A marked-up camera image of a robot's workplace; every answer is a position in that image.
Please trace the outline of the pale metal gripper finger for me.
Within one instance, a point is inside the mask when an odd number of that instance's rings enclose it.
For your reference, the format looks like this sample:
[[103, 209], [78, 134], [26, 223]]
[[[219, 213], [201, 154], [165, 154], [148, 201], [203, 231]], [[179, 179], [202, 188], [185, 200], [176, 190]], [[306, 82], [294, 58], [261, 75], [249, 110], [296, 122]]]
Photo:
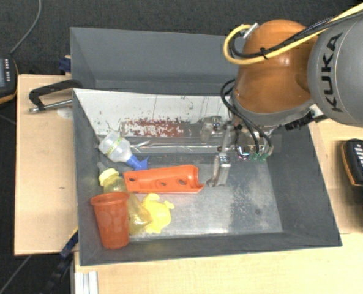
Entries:
[[219, 154], [219, 169], [217, 175], [217, 185], [223, 186], [226, 184], [228, 175], [231, 168], [231, 162], [228, 158], [228, 154], [220, 153]]
[[220, 172], [220, 157], [216, 155], [212, 166], [212, 176], [206, 181], [208, 187], [219, 186], [219, 172]]

